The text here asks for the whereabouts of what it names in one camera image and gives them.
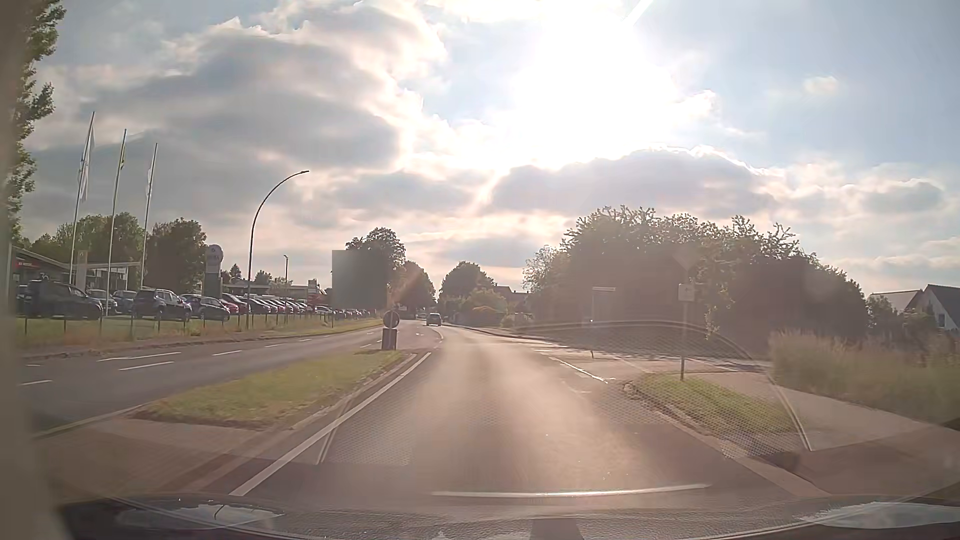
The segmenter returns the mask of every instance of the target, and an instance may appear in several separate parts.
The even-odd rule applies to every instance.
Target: signpost
[[[700,253],[695,246],[684,245],[673,254],[673,259],[684,268],[684,278],[688,279],[690,267],[700,260]],[[684,325],[680,330],[680,380],[684,379],[684,372],[686,371],[686,310],[690,303],[696,300],[696,297],[697,287],[693,283],[677,285],[677,300],[684,305]]]
[[[400,324],[400,314],[392,309],[383,314],[383,339],[380,341],[381,351],[396,350],[396,327]]]
[[[597,334],[596,334],[596,294],[598,292],[616,292],[616,287],[591,287],[590,288],[590,326],[593,328],[593,346],[590,347],[590,357],[593,358],[593,349],[596,347]]]

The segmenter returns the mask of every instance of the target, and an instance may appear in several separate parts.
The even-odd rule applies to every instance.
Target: flagpole
[[[110,307],[110,270],[113,264],[113,220],[117,215],[117,188],[120,186],[120,170],[123,169],[124,153],[127,146],[127,130],[123,131],[123,139],[120,141],[120,160],[117,161],[117,177],[113,181],[113,210],[110,212],[110,243],[107,249],[107,314]]]
[[[84,166],[90,160],[90,154],[92,154],[92,148],[90,148],[90,138],[93,136],[93,116],[97,113],[95,110],[90,114],[90,127],[86,130],[86,142],[84,143],[84,155],[80,158],[80,170],[77,171],[77,204],[73,208],[73,236],[70,238],[70,284],[77,284],[77,280],[74,278],[73,273],[76,271],[74,268],[74,254],[77,249],[77,217],[80,214],[80,197],[84,191]],[[86,289],[86,276],[84,276],[84,283],[80,287],[81,289]]]
[[[143,253],[140,255],[140,287],[143,288],[143,276],[147,273],[147,225],[150,223],[150,198],[154,194],[154,166],[156,165],[156,147],[154,143],[154,158],[150,160],[150,178],[147,180],[147,209],[143,212]]]

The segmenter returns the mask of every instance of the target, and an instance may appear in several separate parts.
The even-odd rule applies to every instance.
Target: windshield
[[[33,5],[20,499],[689,538],[960,493],[960,2]]]

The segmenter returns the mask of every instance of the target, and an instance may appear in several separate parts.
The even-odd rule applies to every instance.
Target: curved lamp post
[[[251,294],[251,293],[250,293],[250,291],[251,291],[251,285],[253,284],[253,275],[252,275],[252,272],[253,272],[253,229],[256,228],[256,216],[260,215],[260,210],[263,208],[263,204],[267,202],[267,199],[269,199],[270,196],[274,194],[274,191],[276,191],[276,189],[277,189],[278,187],[280,187],[281,185],[283,185],[284,182],[290,180],[291,178],[293,178],[293,177],[295,177],[295,176],[298,176],[298,175],[301,175],[301,174],[303,174],[303,173],[308,173],[308,172],[310,172],[310,171],[308,171],[308,170],[300,171],[299,173],[294,173],[294,174],[288,176],[287,178],[281,180],[280,183],[277,184],[277,185],[275,185],[274,188],[270,190],[270,193],[267,193],[267,196],[263,198],[263,203],[260,203],[260,206],[256,208],[256,214],[253,215],[253,225],[250,225],[250,255],[247,257],[247,299],[248,299],[248,300],[249,300],[250,294]],[[248,310],[248,311],[247,311],[247,328],[250,327],[250,317],[251,317],[251,311]]]

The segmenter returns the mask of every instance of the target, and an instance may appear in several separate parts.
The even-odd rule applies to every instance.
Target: traffic sign
[[[695,302],[697,289],[693,283],[680,283],[677,285],[677,300],[681,302]]]
[[[400,324],[400,314],[392,309],[383,314],[383,326],[396,328]]]

